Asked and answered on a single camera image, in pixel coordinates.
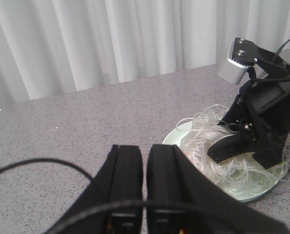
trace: wire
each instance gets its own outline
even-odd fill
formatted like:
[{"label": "wire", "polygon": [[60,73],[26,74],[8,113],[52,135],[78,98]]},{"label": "wire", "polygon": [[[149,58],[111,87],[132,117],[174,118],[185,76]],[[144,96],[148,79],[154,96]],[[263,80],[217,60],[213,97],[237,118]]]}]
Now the wire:
[{"label": "wire", "polygon": [[277,50],[272,59],[272,62],[278,57],[278,55],[282,52],[283,48],[288,44],[288,42],[290,42],[290,38],[287,41],[285,41],[284,44],[282,44],[281,47]]},{"label": "wire", "polygon": [[266,78],[266,79],[257,78],[256,71],[255,71],[254,67],[249,67],[247,69],[247,72],[248,72],[249,78],[252,82],[268,82],[268,83],[290,82],[290,77],[289,78]]},{"label": "wire", "polygon": [[88,172],[86,172],[84,169],[82,169],[81,167],[79,167],[71,162],[68,162],[68,161],[64,161],[64,160],[60,160],[60,159],[56,159],[56,158],[48,158],[48,157],[27,159],[27,160],[23,160],[23,161],[9,164],[5,167],[0,168],[0,174],[2,174],[5,171],[8,171],[10,169],[13,169],[15,167],[19,167],[19,166],[23,166],[23,165],[31,164],[31,163],[37,163],[37,162],[53,162],[53,163],[58,163],[61,165],[69,166],[69,167],[77,170],[78,172],[82,173],[89,180],[93,181],[93,177]]},{"label": "wire", "polygon": [[141,201],[141,200],[128,200],[128,201],[117,201],[112,203],[105,203],[103,205],[94,206],[89,209],[86,209],[64,221],[60,224],[54,226],[50,230],[44,232],[43,234],[60,234],[66,228],[76,225],[78,222],[87,219],[93,215],[97,215],[104,212],[109,212],[114,209],[121,208],[133,208],[133,207],[152,207],[152,208],[167,208],[169,210],[185,210],[187,212],[199,213],[204,215],[205,217],[211,218],[213,220],[217,220],[220,223],[225,224],[227,227],[234,230],[236,233],[241,233],[233,224],[224,220],[223,217],[218,217],[213,214],[208,214],[206,211],[201,211],[197,207],[192,206],[192,204],[162,204],[155,201]]}]

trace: screw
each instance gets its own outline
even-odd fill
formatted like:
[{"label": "screw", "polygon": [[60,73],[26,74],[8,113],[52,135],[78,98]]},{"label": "screw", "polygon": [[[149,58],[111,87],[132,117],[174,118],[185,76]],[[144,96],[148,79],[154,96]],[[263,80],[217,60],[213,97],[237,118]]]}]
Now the screw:
[{"label": "screw", "polygon": [[249,123],[249,124],[245,123],[244,128],[249,131],[252,128],[252,123]]},{"label": "screw", "polygon": [[245,53],[245,50],[239,50],[237,55],[244,57],[245,56],[244,53]]},{"label": "screw", "polygon": [[243,101],[242,97],[239,97],[239,98],[237,99],[237,104],[240,104],[242,101]]}]

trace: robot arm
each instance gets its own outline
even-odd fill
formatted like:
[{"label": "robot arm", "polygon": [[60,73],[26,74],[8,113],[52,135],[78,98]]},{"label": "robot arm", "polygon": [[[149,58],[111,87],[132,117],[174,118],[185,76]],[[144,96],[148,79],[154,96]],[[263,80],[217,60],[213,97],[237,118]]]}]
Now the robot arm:
[{"label": "robot arm", "polygon": [[[254,64],[267,75],[257,78]],[[236,38],[227,63],[219,75],[238,84],[248,72],[250,80],[241,88],[223,121],[237,123],[233,136],[215,142],[208,155],[216,162],[245,152],[268,169],[282,162],[282,151],[290,129],[290,64],[278,53]]]}]

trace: curtain fold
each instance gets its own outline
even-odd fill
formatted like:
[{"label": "curtain fold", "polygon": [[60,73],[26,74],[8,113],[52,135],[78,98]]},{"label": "curtain fold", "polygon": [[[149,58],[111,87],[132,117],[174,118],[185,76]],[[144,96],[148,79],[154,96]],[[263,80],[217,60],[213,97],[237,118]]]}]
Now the curtain fold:
[{"label": "curtain fold", "polygon": [[235,37],[277,50],[290,0],[3,0],[0,106],[214,64]]}]

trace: black mechanical part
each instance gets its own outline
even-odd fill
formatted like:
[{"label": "black mechanical part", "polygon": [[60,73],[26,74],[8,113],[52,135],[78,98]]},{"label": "black mechanical part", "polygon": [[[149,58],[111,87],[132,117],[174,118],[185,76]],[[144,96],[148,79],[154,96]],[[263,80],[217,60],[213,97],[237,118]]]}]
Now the black mechanical part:
[{"label": "black mechanical part", "polygon": [[287,227],[228,196],[202,175],[176,145],[153,145],[147,163],[148,200],[191,204],[200,214],[147,209],[148,234],[289,234]]},{"label": "black mechanical part", "polygon": [[[142,200],[143,164],[138,146],[113,145],[104,165],[69,210],[51,227],[90,207],[122,200]],[[61,234],[136,234],[142,208],[114,210],[83,220]]]},{"label": "black mechanical part", "polygon": [[[153,145],[147,162],[148,200],[161,204],[182,203],[182,191],[173,156],[168,145]],[[149,234],[179,234],[184,224],[183,210],[147,208]]]},{"label": "black mechanical part", "polygon": [[290,64],[273,52],[248,40],[240,43],[240,40],[235,39],[233,59],[250,66],[256,61],[268,75],[257,79],[254,68],[248,69],[250,81],[240,88],[223,118],[226,123],[238,123],[235,130],[238,132],[215,142],[208,149],[208,155],[219,163],[232,156],[254,152],[253,158],[268,169],[282,162],[290,129]]}]

